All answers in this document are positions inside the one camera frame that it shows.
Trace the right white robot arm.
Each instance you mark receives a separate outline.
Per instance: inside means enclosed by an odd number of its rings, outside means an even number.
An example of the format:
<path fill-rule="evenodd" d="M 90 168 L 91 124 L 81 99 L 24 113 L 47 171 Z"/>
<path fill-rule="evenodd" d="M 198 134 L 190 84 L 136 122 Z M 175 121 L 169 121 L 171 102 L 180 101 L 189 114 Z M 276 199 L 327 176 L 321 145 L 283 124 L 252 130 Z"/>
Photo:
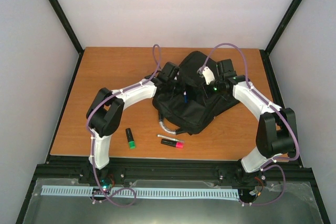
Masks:
<path fill-rule="evenodd" d="M 200 67 L 199 73 L 205 78 L 206 85 L 214 91 L 228 93 L 258 121 L 256 147 L 241 159 L 244 172 L 264 170 L 271 162 L 284 160 L 284 154 L 299 152 L 294 111 L 283 109 L 267 99 L 245 75 L 238 76 L 231 60 L 217 63 L 218 76 L 207 66 Z"/>

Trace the blue whiteboard marker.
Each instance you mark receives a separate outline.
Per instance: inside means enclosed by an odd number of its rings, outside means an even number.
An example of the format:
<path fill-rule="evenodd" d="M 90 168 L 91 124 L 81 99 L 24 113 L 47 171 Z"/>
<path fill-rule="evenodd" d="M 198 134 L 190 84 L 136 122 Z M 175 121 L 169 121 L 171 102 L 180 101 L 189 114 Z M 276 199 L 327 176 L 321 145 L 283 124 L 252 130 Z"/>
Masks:
<path fill-rule="evenodd" d="M 184 97 L 184 103 L 188 103 L 188 97 L 187 97 L 187 92 L 183 92 L 183 97 Z"/>

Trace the black student bag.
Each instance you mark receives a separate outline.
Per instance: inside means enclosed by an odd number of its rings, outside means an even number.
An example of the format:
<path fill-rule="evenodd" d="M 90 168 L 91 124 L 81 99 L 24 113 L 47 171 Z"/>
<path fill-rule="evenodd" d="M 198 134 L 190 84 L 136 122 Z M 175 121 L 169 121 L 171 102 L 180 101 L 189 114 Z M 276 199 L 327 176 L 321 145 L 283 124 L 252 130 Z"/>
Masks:
<path fill-rule="evenodd" d="M 158 113 L 164 116 L 164 123 L 171 129 L 181 128 L 187 134 L 198 134 L 218 115 L 239 102 L 228 93 L 206 94 L 205 79 L 197 73 L 211 58 L 200 52 L 190 53 L 177 65 L 178 77 L 187 92 L 188 103 L 184 103 L 183 92 L 178 94 L 156 94 L 152 100 Z"/>

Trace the pink highlighter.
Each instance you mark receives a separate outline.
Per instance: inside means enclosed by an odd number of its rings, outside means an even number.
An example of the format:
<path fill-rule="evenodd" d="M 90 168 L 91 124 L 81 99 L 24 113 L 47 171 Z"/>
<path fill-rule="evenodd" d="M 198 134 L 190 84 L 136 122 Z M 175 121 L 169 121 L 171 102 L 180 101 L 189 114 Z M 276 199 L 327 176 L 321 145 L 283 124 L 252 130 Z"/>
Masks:
<path fill-rule="evenodd" d="M 182 142 L 177 142 L 177 141 L 172 141 L 172 140 L 166 140 L 166 139 L 161 139 L 161 144 L 174 147 L 174 148 L 183 148 L 184 144 Z"/>

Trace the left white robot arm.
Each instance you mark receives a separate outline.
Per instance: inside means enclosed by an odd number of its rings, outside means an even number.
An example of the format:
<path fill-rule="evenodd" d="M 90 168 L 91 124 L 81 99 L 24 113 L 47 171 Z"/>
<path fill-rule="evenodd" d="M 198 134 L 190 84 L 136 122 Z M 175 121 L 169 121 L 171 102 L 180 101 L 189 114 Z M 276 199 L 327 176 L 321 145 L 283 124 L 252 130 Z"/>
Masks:
<path fill-rule="evenodd" d="M 168 62 L 162 70 L 133 85 L 119 90 L 99 90 L 86 115 L 86 128 L 91 134 L 89 161 L 93 169 L 90 176 L 97 183 L 108 180 L 106 166 L 109 164 L 110 141 L 120 125 L 123 111 L 142 100 L 153 98 L 169 81 L 177 79 L 178 72 L 179 67 Z"/>

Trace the slim white pen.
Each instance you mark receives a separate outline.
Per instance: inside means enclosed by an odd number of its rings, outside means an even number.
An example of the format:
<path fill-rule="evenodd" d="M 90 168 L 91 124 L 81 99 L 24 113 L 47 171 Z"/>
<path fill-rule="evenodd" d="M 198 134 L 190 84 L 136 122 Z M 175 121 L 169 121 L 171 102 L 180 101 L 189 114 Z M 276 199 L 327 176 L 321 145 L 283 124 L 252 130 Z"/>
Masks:
<path fill-rule="evenodd" d="M 177 138 L 165 136 L 165 135 L 162 135 L 162 134 L 157 134 L 156 136 L 160 137 L 160 138 L 163 138 L 163 139 L 166 139 L 166 140 L 175 141 L 175 142 L 184 142 L 183 140 L 179 140 Z"/>

